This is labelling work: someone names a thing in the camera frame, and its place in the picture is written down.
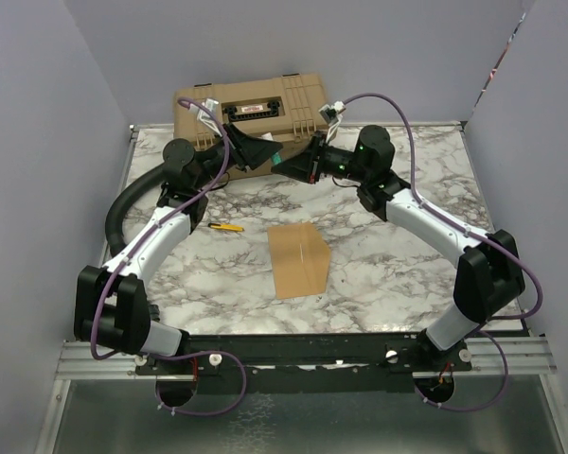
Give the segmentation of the white green glue stick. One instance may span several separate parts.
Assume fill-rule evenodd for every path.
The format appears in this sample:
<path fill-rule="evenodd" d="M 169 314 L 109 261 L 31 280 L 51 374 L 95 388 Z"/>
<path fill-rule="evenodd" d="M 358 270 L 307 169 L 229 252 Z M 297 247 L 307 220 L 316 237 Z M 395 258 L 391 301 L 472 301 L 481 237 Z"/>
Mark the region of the white green glue stick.
<path fill-rule="evenodd" d="M 262 135 L 264 140 L 274 141 L 274 137 L 270 132 L 266 132 Z M 277 152 L 271 157 L 272 163 L 274 166 L 280 164 L 282 162 L 280 154 Z"/>

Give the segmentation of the brown paper envelope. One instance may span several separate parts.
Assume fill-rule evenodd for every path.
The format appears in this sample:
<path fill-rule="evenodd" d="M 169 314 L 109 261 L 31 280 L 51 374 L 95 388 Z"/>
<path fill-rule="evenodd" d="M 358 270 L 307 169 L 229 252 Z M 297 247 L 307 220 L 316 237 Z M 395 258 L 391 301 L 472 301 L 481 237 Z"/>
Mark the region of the brown paper envelope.
<path fill-rule="evenodd" d="M 267 235 L 278 300 L 326 292 L 330 248 L 312 223 L 269 227 Z"/>

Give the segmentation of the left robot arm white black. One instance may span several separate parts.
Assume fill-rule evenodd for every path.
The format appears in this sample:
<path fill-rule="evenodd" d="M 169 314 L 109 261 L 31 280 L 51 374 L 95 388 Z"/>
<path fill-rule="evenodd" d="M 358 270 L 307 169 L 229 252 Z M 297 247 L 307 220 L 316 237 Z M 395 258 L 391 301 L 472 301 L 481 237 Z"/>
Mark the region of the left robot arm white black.
<path fill-rule="evenodd" d="M 202 221 L 207 194 L 223 174 L 234 166 L 254 170 L 282 149 L 275 140 L 247 135 L 232 124 L 221 131 L 223 136 L 204 151 L 183 138 L 169 141 L 162 164 L 133 182 L 113 203 L 106 220 L 112 257 L 101 267 L 85 267 L 77 283 L 75 336 L 89 341 L 93 358 L 155 355 L 173 374 L 189 364 L 188 333 L 151 315 L 146 286 Z M 162 192 L 149 222 L 125 244 L 117 211 L 127 209 L 156 184 L 161 184 Z"/>

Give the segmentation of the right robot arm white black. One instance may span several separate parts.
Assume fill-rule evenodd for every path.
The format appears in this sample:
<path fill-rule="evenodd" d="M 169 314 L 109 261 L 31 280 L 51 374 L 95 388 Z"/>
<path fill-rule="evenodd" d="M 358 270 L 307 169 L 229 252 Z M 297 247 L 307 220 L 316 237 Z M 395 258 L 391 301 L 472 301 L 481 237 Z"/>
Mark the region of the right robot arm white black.
<path fill-rule="evenodd" d="M 489 234 L 418 201 L 411 185 L 392 168 L 395 147 L 386 128 L 362 128 L 354 150 L 331 146 L 323 132 L 313 135 L 297 155 L 273 166 L 280 176 L 315 184 L 321 177 L 355 182 L 363 208 L 383 221 L 405 229 L 440 252 L 455 268 L 453 301 L 422 333 L 417 362 L 436 370 L 446 363 L 450 349 L 486 324 L 524 292 L 514 237 L 504 230 Z"/>

